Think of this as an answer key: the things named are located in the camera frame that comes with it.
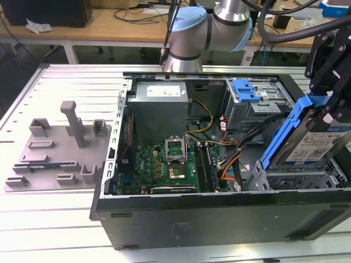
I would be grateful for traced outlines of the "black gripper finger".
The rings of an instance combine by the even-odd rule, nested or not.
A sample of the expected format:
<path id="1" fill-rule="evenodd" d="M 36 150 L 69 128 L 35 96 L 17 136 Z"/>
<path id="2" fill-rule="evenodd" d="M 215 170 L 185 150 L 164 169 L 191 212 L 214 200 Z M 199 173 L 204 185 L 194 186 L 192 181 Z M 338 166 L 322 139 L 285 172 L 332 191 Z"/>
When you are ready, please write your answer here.
<path id="1" fill-rule="evenodd" d="M 325 123 L 338 121 L 339 123 L 350 123 L 350 100 L 328 102 L 324 108 L 325 114 L 322 120 Z"/>
<path id="2" fill-rule="evenodd" d="M 336 54 L 334 50 L 336 34 L 332 32 L 320 33 L 314 37 L 309 60 L 305 69 L 305 76 L 310 79 L 309 89 L 310 95 L 326 96 L 332 91 L 337 82 L 337 77 L 333 74 L 336 65 Z M 327 100 L 328 102 L 336 102 L 342 100 L 340 96 L 334 92 Z M 325 131 L 330 125 L 325 123 L 322 118 L 325 114 L 325 106 L 317 111 L 315 116 L 306 124 L 308 131 Z"/>

